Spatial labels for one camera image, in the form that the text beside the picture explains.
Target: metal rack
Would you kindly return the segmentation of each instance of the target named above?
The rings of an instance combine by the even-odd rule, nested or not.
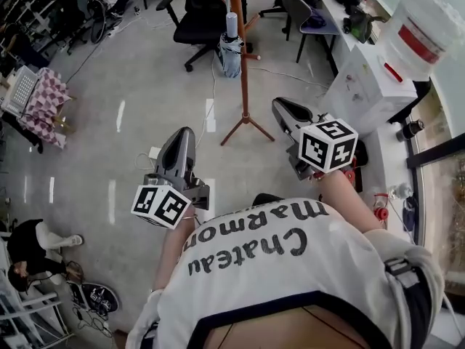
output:
[[[21,21],[21,19],[24,17],[26,13],[32,13],[33,19],[26,24],[28,28],[30,28],[36,21],[39,22],[39,25],[41,27],[41,31],[45,30],[50,32],[49,26],[48,26],[48,20],[47,17],[43,17],[43,14],[57,1],[57,0],[52,0],[50,1],[44,8],[41,10],[34,9],[34,5],[36,4],[38,0],[31,0],[31,1],[26,1],[26,0],[16,0],[12,7],[9,9],[7,15],[5,16],[5,20],[8,20],[8,17],[12,14],[12,12],[15,10],[18,4],[22,4],[25,8],[24,10],[20,13],[18,18],[16,19],[16,22]]]

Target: pink checkered fabric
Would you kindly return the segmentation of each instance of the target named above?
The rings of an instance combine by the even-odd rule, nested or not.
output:
[[[54,130],[52,117],[57,115],[57,107],[71,97],[68,88],[61,82],[61,75],[49,68],[41,68],[37,82],[20,123],[43,141],[59,148],[65,147],[65,136]]]

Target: red cap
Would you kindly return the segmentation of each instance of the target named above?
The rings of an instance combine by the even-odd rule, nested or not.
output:
[[[387,208],[384,208],[384,207],[379,207],[379,208],[376,208],[373,213],[375,214],[376,218],[378,220],[387,220],[387,217],[389,216],[389,211],[387,210]]]

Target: glossy floor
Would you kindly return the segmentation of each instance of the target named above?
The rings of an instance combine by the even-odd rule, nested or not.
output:
[[[111,329],[128,331],[147,299],[160,257],[165,230],[130,214],[137,186],[144,171],[134,166],[137,154],[161,147],[177,129],[191,127],[201,135],[206,99],[213,98],[215,132],[205,132],[197,150],[195,173],[214,185],[215,214],[249,206],[261,192],[282,197],[315,196],[311,186],[299,182],[287,162],[288,138],[280,131],[271,112],[271,100],[293,97],[313,103],[325,91],[287,76],[266,71],[248,71],[250,111],[273,135],[271,143],[250,124],[242,126],[226,146],[219,143],[239,120],[241,92],[238,79],[226,79],[213,62],[217,78],[213,94],[212,56],[207,54],[187,73],[183,63],[198,50],[172,40],[174,25],[166,12],[155,10],[150,0],[136,20],[127,10],[121,28],[98,48],[78,45],[73,54],[57,53],[50,67],[63,79],[89,60],[68,82],[77,100],[64,110],[76,132],[64,150],[46,145],[43,155],[15,131],[7,131],[7,154],[0,178],[12,198],[12,216],[20,222],[44,218],[60,235],[81,234],[85,244],[65,249],[67,260],[79,262],[89,281],[111,286],[121,308],[109,320]],[[174,10],[184,13],[184,0],[174,0]],[[248,0],[248,13],[272,6],[272,0]],[[293,29],[291,40],[281,32],[283,13],[262,18],[249,33],[261,61],[248,65],[299,76],[329,85],[333,79],[323,48],[307,40],[300,64],[295,63],[301,36]],[[138,164],[149,167],[142,156]],[[91,348],[109,348],[108,339],[86,329],[77,331],[77,319],[66,302],[67,324]]]

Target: wall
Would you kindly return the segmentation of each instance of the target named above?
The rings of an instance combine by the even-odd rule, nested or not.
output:
[[[452,5],[465,18],[464,0],[443,0]],[[379,0],[387,11],[394,11],[399,0]],[[434,70],[434,86],[441,97],[452,136],[465,132],[465,102],[463,79],[465,73],[465,45],[460,45]]]

